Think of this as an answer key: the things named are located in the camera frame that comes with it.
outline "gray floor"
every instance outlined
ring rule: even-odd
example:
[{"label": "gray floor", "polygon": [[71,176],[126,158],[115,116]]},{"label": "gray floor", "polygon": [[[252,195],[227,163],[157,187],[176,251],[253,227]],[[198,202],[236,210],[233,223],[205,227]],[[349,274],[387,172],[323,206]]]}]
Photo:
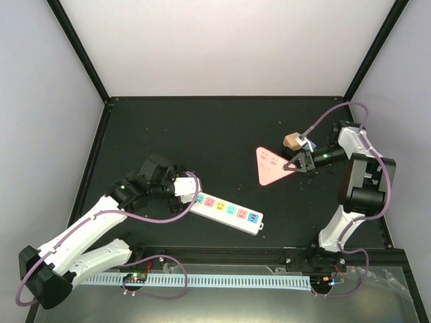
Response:
[{"label": "gray floor", "polygon": [[[351,290],[360,272],[334,293]],[[178,289],[154,289],[174,295]],[[366,286],[352,297],[325,299],[309,292],[262,289],[189,289],[176,301],[124,296],[119,287],[79,286],[58,307],[40,310],[36,323],[96,322],[418,322],[402,271],[373,268]]]}]

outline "white wall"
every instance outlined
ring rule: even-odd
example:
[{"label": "white wall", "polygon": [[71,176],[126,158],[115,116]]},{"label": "white wall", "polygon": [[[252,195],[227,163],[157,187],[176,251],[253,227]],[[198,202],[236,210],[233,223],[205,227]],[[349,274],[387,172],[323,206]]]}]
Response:
[{"label": "white wall", "polygon": [[375,147],[397,162],[387,221],[431,317],[431,2],[410,1],[354,100]]},{"label": "white wall", "polygon": [[61,0],[112,96],[342,96],[393,2]]},{"label": "white wall", "polygon": [[65,229],[103,104],[46,1],[2,1],[0,39],[0,321],[14,323],[29,310],[18,253]]}]

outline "white perforated rail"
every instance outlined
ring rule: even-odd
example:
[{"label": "white perforated rail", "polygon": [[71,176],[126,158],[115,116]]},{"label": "white perforated rail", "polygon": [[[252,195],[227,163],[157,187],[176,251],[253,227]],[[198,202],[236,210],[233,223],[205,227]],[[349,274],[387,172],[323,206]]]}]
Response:
[{"label": "white perforated rail", "polygon": [[[128,273],[100,273],[82,285],[121,286]],[[261,275],[187,275],[189,287],[296,289],[310,291],[310,277]],[[145,283],[127,283],[128,286],[184,287],[182,274],[149,274]]]}]

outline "pink triangular object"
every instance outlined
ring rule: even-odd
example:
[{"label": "pink triangular object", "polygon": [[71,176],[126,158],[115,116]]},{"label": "pink triangular object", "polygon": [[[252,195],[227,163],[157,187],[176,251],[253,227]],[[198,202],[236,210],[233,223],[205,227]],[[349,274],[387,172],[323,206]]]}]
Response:
[{"label": "pink triangular object", "polygon": [[274,154],[266,148],[258,147],[256,149],[256,158],[259,184],[262,186],[271,184],[280,178],[294,173],[291,170],[283,169],[283,166],[288,163],[288,160]]}]

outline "power strip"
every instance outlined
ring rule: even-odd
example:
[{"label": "power strip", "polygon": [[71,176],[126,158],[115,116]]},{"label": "power strip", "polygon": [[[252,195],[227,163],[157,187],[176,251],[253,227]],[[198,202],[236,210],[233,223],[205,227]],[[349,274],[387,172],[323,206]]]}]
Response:
[{"label": "power strip", "polygon": [[263,229],[262,213],[202,192],[197,196],[196,203],[191,207],[190,212],[254,236]]}]

